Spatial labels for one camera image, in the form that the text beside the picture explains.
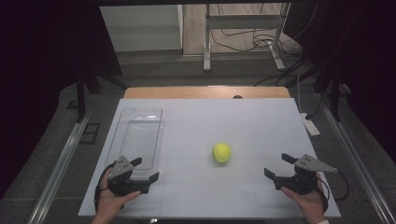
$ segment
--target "transparent plastic tray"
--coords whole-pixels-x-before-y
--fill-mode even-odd
[[[162,136],[160,108],[125,108],[111,143],[107,164],[126,157],[129,161],[141,157],[132,178],[147,178],[158,170],[158,156]]]

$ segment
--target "white table surface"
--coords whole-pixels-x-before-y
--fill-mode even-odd
[[[79,210],[94,216],[93,194],[108,165],[120,113],[128,107],[160,107],[163,135],[160,179],[149,194],[120,211],[123,217],[150,218],[281,218],[301,217],[298,206],[264,175],[263,167],[292,176],[295,158],[316,157],[294,99],[121,99],[91,184]],[[219,165],[211,154],[217,142],[232,148],[231,159]],[[326,217],[340,217],[331,195]]]

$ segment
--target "power strip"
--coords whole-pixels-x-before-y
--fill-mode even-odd
[[[306,128],[306,131],[309,133],[310,136],[317,136],[320,135],[319,130],[317,129],[317,126],[315,126],[314,122],[310,119],[306,119],[306,113],[301,113],[301,120],[303,121],[303,124]]]

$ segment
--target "human hand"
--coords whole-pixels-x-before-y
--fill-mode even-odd
[[[320,175],[318,173],[317,177],[318,188],[323,191],[323,187],[319,180]],[[303,213],[308,223],[317,224],[321,221],[326,220],[323,212],[323,201],[315,190],[305,195],[300,195],[285,187],[282,187],[281,190],[298,204],[301,212]]]
[[[101,192],[99,196],[99,203],[96,215],[92,220],[92,224],[109,223],[121,210],[125,203],[128,203],[141,194],[140,191],[135,191],[123,197],[114,195],[113,192],[107,188],[107,180],[111,170],[112,169],[110,168],[106,171],[100,185]]]

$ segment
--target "yellow ball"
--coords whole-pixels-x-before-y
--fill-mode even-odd
[[[225,143],[217,143],[212,149],[213,158],[218,162],[226,162],[231,158],[231,148]]]

